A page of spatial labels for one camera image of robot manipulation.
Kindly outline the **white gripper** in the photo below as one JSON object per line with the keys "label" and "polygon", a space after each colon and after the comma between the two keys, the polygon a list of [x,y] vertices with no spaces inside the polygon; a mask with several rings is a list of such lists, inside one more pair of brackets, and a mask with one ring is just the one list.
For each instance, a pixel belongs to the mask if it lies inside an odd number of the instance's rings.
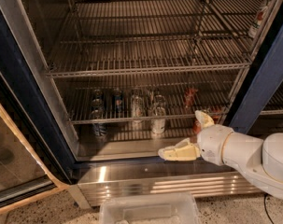
{"label": "white gripper", "polygon": [[200,110],[195,111],[195,117],[202,128],[197,135],[197,143],[190,138],[185,138],[174,146],[159,149],[159,157],[165,161],[195,161],[202,156],[205,161],[218,166],[223,165],[222,149],[228,136],[233,133],[233,129],[214,125],[214,120]]}

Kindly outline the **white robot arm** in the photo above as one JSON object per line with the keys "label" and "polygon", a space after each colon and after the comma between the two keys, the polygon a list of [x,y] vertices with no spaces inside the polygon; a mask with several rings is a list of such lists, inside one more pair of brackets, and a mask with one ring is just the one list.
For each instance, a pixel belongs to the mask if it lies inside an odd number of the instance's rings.
{"label": "white robot arm", "polygon": [[253,186],[283,200],[283,133],[260,139],[219,125],[205,112],[197,110],[195,117],[201,127],[196,141],[186,138],[161,148],[158,155],[162,159],[194,161],[201,157],[217,166],[232,167]]}

